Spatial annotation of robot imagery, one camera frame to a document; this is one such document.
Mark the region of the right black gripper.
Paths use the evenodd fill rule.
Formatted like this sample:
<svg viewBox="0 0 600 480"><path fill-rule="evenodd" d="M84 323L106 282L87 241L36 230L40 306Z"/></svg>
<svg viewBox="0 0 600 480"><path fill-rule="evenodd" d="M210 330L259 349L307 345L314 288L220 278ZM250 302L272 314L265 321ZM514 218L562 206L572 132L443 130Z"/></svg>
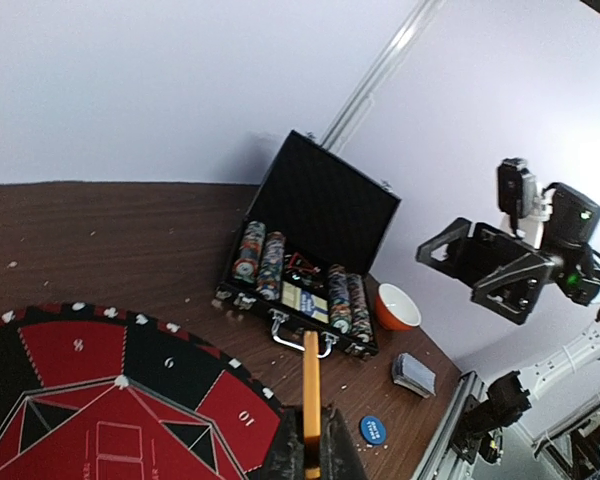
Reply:
<svg viewBox="0 0 600 480"><path fill-rule="evenodd" d="M589 241L600 205L563 183L550 186L552 214L538 247L494 226L458 217L421 244L416 260L471 290L471 301L522 325L545 285L588 306L600 291L600 260Z"/></svg>

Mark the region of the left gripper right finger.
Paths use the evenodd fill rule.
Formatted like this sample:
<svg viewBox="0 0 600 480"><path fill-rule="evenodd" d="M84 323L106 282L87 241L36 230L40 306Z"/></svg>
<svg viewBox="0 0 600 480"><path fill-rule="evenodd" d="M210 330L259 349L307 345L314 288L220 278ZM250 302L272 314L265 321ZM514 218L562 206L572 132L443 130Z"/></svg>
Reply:
<svg viewBox="0 0 600 480"><path fill-rule="evenodd" d="M341 411L328 405L321 412L320 468L327 480L367 480L368 477Z"/></svg>

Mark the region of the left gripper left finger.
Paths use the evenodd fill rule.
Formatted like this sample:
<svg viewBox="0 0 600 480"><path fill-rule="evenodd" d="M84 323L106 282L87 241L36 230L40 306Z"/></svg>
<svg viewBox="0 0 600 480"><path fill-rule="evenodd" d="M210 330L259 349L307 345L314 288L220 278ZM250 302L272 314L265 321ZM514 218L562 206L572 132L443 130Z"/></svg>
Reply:
<svg viewBox="0 0 600 480"><path fill-rule="evenodd" d="M300 407L286 407L263 463L264 480L302 480L305 448L303 414Z"/></svg>

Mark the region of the blue small blind button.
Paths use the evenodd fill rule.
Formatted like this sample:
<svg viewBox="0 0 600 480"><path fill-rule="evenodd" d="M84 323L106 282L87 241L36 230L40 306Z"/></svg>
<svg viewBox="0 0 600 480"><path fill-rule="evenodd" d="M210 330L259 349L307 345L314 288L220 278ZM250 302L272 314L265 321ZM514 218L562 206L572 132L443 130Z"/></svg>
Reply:
<svg viewBox="0 0 600 480"><path fill-rule="evenodd" d="M359 430L361 436L370 445L383 445L387 440L386 427L384 423L375 416L364 416L359 422Z"/></svg>

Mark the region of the orange big blind button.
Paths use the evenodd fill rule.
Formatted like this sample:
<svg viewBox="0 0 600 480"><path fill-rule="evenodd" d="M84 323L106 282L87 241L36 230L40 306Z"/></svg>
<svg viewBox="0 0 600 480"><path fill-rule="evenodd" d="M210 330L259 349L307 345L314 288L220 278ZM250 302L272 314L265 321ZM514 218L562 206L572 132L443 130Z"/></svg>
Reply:
<svg viewBox="0 0 600 480"><path fill-rule="evenodd" d="M303 440L306 479L320 479L321 394L318 334L304 332Z"/></svg>

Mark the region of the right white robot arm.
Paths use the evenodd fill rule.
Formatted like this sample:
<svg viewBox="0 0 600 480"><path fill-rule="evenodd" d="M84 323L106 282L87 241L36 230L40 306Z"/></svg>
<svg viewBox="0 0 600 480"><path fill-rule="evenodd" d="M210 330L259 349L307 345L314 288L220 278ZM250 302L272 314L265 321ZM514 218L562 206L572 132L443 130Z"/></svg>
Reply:
<svg viewBox="0 0 600 480"><path fill-rule="evenodd" d="M498 205L507 231L459 217L418 247L417 261L469 286L472 302L516 325L551 283L572 302L599 310L574 340L492 382L484 401L467 399L449 446L468 462L495 461L497 430L517 422L554 384L600 360L600 253L589 244L600 206L563 183L540 189L518 180L499 186Z"/></svg>

